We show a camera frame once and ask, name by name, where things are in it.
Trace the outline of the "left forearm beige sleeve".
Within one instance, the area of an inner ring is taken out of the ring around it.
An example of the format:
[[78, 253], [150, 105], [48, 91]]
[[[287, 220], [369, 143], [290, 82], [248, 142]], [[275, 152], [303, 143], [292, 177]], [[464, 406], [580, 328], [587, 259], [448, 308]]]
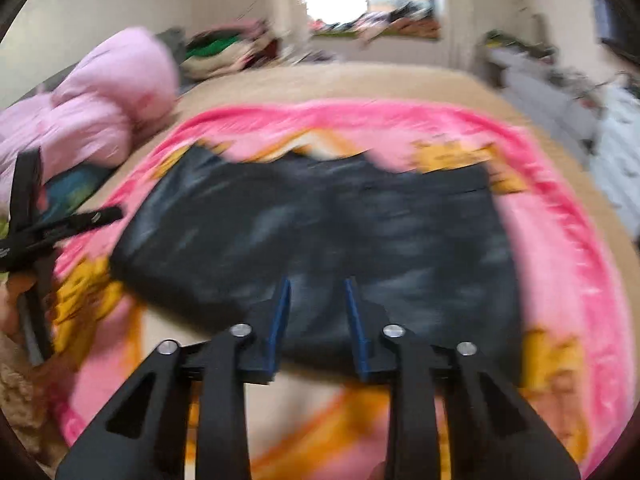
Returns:
[[1, 334], [2, 412], [28, 454], [53, 478], [68, 446], [44, 394], [30, 380], [31, 374], [23, 349]]

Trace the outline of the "left hand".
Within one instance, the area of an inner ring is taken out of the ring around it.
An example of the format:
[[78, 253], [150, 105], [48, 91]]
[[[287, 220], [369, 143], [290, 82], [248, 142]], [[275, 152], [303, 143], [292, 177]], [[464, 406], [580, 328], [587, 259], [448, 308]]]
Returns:
[[13, 337], [20, 329], [20, 315], [17, 300], [35, 284], [35, 275], [31, 273], [12, 273], [1, 284], [0, 325], [2, 333]]

